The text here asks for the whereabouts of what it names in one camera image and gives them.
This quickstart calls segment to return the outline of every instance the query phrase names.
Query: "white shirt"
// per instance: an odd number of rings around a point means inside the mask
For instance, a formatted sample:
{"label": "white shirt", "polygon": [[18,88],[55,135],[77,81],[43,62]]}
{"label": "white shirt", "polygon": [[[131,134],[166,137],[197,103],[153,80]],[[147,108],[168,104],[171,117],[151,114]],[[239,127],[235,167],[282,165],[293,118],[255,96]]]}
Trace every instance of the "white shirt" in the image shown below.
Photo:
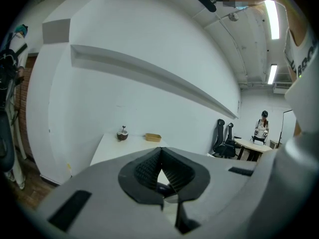
{"label": "white shirt", "polygon": [[297,79],[301,77],[303,71],[313,58],[313,53],[317,46],[317,38],[310,26],[307,28],[305,38],[298,47],[295,44],[290,30],[287,31],[285,56],[287,63],[296,73]]}
{"label": "white shirt", "polygon": [[[10,43],[10,47],[9,49],[13,50],[14,52],[17,52],[23,45],[25,45],[25,40],[24,37],[20,34],[20,33],[15,33],[11,43]],[[28,48],[26,48],[19,56],[19,63],[18,63],[18,68],[20,66],[25,67],[26,64],[26,60],[28,58]]]}
{"label": "white shirt", "polygon": [[255,126],[255,128],[257,128],[258,129],[258,134],[256,135],[256,137],[258,137],[258,138],[261,138],[261,139],[265,139],[265,136],[264,136],[264,132],[265,132],[265,130],[269,130],[269,122],[268,122],[268,124],[266,124],[266,126],[264,126],[264,122],[263,121],[261,121],[260,120],[260,122],[259,122],[259,120],[256,122],[256,126]]}

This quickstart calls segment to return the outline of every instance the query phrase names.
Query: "small wooden box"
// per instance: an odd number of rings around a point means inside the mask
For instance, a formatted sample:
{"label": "small wooden box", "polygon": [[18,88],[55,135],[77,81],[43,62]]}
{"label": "small wooden box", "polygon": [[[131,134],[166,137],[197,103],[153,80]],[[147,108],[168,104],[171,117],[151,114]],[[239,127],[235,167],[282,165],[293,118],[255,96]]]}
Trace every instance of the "small wooden box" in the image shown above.
{"label": "small wooden box", "polygon": [[146,139],[146,141],[160,142],[161,136],[159,134],[146,133],[145,139]]}

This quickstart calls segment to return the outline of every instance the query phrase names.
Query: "brick wall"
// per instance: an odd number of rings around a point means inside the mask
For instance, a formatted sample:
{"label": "brick wall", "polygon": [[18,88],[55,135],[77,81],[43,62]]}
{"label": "brick wall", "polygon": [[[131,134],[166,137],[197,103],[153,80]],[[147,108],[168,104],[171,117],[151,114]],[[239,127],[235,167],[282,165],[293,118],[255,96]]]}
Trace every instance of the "brick wall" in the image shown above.
{"label": "brick wall", "polygon": [[27,96],[30,76],[35,64],[35,60],[36,60],[36,57],[28,57],[26,61],[26,65],[25,65],[25,71],[23,73],[24,81],[21,85],[17,86],[16,96],[15,96],[15,106],[17,108],[20,108],[19,127],[20,127],[20,134],[21,134],[23,148],[25,153],[31,157],[32,157],[32,151],[29,145],[28,135],[26,131],[25,111],[26,111],[26,96]]}

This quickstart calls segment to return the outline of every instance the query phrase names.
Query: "fluorescent light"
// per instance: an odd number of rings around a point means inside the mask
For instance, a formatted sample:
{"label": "fluorescent light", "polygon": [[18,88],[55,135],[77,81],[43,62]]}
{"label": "fluorescent light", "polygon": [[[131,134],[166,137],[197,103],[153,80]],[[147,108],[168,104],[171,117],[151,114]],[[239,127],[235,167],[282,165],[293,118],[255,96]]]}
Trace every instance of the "fluorescent light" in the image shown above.
{"label": "fluorescent light", "polygon": [[269,22],[270,22],[270,28],[271,28],[271,38],[279,39],[279,22],[278,22],[278,14],[277,14],[277,8],[274,1],[266,0],[265,1]]}
{"label": "fluorescent light", "polygon": [[271,70],[270,70],[268,84],[273,84],[274,83],[276,71],[277,71],[277,65],[272,65],[271,66]]}

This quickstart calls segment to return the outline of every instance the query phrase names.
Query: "round table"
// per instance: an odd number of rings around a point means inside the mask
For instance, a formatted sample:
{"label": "round table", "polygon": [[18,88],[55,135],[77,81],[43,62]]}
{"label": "round table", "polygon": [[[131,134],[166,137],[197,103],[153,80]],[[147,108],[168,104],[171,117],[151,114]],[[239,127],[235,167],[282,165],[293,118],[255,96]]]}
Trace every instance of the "round table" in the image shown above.
{"label": "round table", "polygon": [[257,145],[254,144],[252,141],[247,141],[245,139],[235,139],[235,142],[241,145],[241,149],[238,155],[238,160],[241,158],[243,155],[244,149],[250,149],[251,153],[249,154],[249,157],[247,158],[247,161],[257,161],[259,152],[264,153],[268,150],[272,150],[271,147],[265,146],[265,145]]}

